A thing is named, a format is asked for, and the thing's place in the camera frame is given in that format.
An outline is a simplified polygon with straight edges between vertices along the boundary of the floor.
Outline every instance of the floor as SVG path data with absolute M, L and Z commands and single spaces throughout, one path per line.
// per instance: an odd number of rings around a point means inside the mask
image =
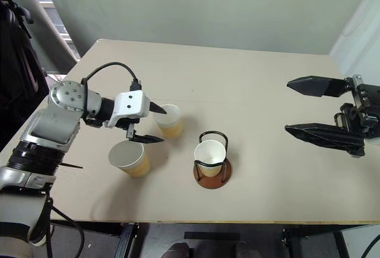
M 284 225 L 274 224 L 141 224 L 129 258 L 160 258 L 174 243 L 186 242 L 194 258 L 232 258 L 238 241 L 251 243 L 262 258 L 289 258 L 281 242 Z M 85 232 L 81 258 L 114 257 L 119 238 Z M 79 245 L 75 229 L 56 226 L 52 236 L 54 258 L 74 257 Z M 303 258 L 339 258 L 333 235 L 316 235 L 301 242 Z M 34 257 L 46 257 L 44 246 Z

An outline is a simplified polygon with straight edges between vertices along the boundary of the table surface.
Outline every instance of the table surface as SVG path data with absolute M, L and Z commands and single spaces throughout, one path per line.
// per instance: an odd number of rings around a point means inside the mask
M 61 166 L 52 197 L 58 209 L 82 221 L 303 222 L 380 221 L 380 147 L 366 156 L 324 149 L 295 139 L 286 124 L 334 124 L 341 98 L 303 96 L 286 87 L 294 78 L 342 78 L 327 55 L 243 51 L 158 43 L 98 40 L 68 74 L 80 81 L 99 65 L 120 61 L 142 81 L 151 100 L 182 111 L 178 139 L 146 145 L 147 176 L 133 179 L 110 165 L 109 150 L 125 138 L 118 128 L 81 125 Z M 99 72 L 89 88 L 102 96 L 125 92 L 121 67 Z M 1 152 L 5 165 L 22 129 Z M 229 138 L 229 182 L 207 190 L 194 180 L 198 136 L 218 130 Z M 139 134 L 162 136 L 150 114 Z

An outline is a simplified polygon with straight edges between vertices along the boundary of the white paper cup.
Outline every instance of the white paper cup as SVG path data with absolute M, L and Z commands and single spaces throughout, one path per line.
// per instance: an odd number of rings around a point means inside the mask
M 123 141 L 116 144 L 108 154 L 109 162 L 134 178 L 145 176 L 150 163 L 142 143 Z
M 167 138 L 176 138 L 182 134 L 181 110 L 176 105 L 162 105 L 166 114 L 153 114 L 157 125 Z
M 194 158 L 206 164 L 220 163 L 226 158 L 226 149 L 217 140 L 206 140 L 195 148 Z M 215 177 L 221 170 L 221 166 L 205 167 L 198 164 L 198 167 L 206 177 Z

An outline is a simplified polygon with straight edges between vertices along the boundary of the brown round base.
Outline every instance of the brown round base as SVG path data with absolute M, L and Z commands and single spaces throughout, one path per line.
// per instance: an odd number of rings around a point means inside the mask
M 206 177 L 202 173 L 200 168 L 195 164 L 194 168 L 193 168 L 193 175 L 194 175 L 196 182 L 199 185 L 201 185 L 202 187 L 209 188 L 209 189 L 220 188 L 220 187 L 224 186 L 225 184 L 227 184 L 227 182 L 228 182 L 228 180 L 232 174 L 232 166 L 231 166 L 230 161 L 228 161 L 227 158 L 226 158 L 225 162 L 226 162 L 225 166 L 223 166 L 221 168 L 220 172 L 215 177 Z M 198 168 L 198 170 L 199 170 L 199 175 L 201 178 L 200 180 L 197 180 L 198 176 L 197 176 L 196 168 Z M 226 178 L 225 178 L 224 182 L 222 182 L 224 168 L 227 168 L 227 171 L 226 171 Z

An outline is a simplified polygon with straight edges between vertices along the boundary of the person's feet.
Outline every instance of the person's feet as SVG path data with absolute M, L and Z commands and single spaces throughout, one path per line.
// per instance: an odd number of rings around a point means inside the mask
M 250 244 L 239 242 L 235 246 L 235 258 L 261 258 L 261 255 Z
M 161 258 L 189 258 L 190 249 L 187 243 L 176 243 Z

